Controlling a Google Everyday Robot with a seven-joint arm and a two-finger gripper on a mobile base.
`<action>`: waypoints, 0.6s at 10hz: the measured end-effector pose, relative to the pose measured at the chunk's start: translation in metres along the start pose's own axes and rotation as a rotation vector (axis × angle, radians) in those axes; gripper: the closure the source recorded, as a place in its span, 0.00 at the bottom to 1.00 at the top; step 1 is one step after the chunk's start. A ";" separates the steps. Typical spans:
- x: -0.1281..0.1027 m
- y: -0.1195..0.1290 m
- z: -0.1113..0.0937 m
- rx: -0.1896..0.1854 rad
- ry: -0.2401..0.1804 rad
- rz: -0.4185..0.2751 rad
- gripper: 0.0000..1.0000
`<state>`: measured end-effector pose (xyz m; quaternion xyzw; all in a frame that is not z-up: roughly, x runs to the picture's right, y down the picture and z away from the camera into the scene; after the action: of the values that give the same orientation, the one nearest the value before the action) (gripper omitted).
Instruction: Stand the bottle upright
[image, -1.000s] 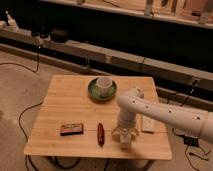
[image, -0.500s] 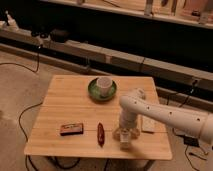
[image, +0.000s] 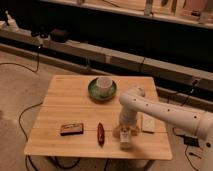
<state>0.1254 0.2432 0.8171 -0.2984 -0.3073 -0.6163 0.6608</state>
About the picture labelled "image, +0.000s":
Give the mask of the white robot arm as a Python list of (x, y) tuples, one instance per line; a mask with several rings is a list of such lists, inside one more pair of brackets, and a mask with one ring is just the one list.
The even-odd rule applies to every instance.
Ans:
[(205, 142), (200, 171), (213, 170), (213, 113), (173, 104), (152, 101), (144, 97), (144, 90), (133, 87), (121, 93), (121, 112), (117, 131), (124, 126), (134, 127), (137, 113), (142, 112), (170, 123)]

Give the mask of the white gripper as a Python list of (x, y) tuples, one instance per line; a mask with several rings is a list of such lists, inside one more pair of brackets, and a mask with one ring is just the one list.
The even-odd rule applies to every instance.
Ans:
[[(137, 123), (137, 112), (127, 107), (122, 107), (121, 112), (119, 114), (119, 123), (121, 125), (131, 126), (131, 134), (133, 136), (137, 136), (139, 133), (139, 127), (133, 126)], [(113, 129), (113, 136), (115, 138), (120, 138), (120, 126), (116, 126)]]

